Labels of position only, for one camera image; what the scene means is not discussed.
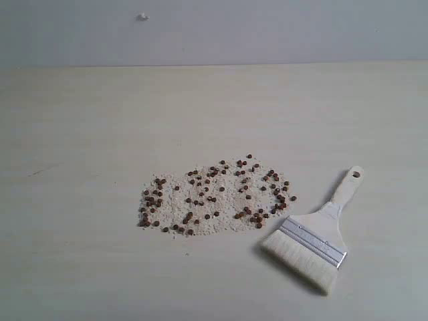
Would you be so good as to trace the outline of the wide white bristle paintbrush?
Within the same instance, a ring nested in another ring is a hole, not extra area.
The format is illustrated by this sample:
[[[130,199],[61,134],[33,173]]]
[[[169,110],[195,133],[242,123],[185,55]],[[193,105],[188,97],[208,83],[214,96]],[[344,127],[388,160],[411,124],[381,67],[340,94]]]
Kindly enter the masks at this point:
[[[331,199],[306,215],[289,215],[261,243],[261,248],[324,294],[335,285],[348,250],[340,216],[364,179],[364,169],[351,167]]]

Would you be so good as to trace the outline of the brown and white granule pile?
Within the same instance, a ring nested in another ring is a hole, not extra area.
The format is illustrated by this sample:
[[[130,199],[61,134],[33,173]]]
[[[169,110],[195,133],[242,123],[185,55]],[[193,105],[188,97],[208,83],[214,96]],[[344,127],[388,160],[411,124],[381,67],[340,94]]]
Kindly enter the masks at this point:
[[[261,229],[297,201],[291,186],[252,154],[153,175],[142,187],[136,225],[185,237]]]

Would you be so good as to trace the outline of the small white wall lump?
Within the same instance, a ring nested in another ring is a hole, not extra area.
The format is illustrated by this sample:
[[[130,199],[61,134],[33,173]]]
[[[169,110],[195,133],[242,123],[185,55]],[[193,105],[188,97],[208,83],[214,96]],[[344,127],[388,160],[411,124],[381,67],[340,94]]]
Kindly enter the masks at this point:
[[[147,16],[144,12],[139,13],[136,17],[137,21],[148,21],[150,19],[149,16]]]

